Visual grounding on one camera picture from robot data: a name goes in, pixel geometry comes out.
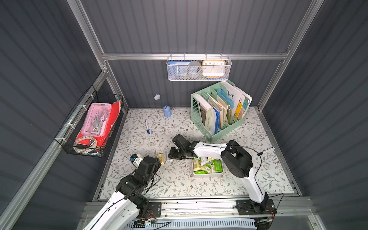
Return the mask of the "yellow cookie packet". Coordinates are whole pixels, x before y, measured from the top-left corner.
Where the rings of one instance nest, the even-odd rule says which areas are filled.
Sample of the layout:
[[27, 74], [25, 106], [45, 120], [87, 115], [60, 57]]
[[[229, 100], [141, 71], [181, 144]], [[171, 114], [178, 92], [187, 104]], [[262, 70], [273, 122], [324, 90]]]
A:
[[166, 156], [163, 153], [157, 154], [156, 157], [159, 159], [162, 166], [166, 163]]

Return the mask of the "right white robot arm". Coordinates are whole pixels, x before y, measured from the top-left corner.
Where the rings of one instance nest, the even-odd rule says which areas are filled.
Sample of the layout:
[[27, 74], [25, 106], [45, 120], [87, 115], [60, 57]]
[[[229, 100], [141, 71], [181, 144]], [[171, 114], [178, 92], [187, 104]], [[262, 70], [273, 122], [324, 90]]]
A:
[[228, 170], [236, 177], [240, 178], [248, 191], [250, 202], [254, 211], [266, 210], [269, 196], [264, 192], [256, 179], [253, 158], [236, 141], [230, 140], [226, 144], [210, 144], [201, 141], [190, 142], [182, 135], [176, 135], [172, 142], [172, 147], [168, 157], [174, 160], [184, 160], [193, 157], [211, 157], [221, 159]]

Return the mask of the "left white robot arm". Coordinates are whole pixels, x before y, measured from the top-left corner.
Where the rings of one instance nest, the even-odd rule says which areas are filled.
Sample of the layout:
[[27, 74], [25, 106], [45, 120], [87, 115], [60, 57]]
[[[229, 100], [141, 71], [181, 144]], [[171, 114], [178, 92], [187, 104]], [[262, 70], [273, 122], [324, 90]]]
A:
[[137, 154], [133, 157], [140, 160], [138, 165], [120, 180], [115, 192], [85, 230], [121, 230], [139, 214], [147, 213], [149, 201], [143, 192], [162, 164], [156, 157], [142, 158]]

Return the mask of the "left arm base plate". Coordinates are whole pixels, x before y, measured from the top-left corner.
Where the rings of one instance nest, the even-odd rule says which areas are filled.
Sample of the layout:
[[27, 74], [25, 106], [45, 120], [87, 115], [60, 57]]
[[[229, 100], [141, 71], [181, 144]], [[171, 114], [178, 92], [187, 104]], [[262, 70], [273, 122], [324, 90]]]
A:
[[140, 209], [138, 218], [158, 218], [161, 216], [162, 203], [161, 202], [149, 202], [146, 206]]

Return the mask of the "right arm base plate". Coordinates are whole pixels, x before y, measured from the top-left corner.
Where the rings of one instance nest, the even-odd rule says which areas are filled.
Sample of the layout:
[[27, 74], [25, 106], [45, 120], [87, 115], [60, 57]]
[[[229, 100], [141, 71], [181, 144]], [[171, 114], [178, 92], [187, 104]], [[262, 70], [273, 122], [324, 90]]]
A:
[[264, 205], [259, 205], [250, 199], [236, 200], [235, 208], [239, 215], [277, 214], [277, 209], [272, 199], [268, 199]]

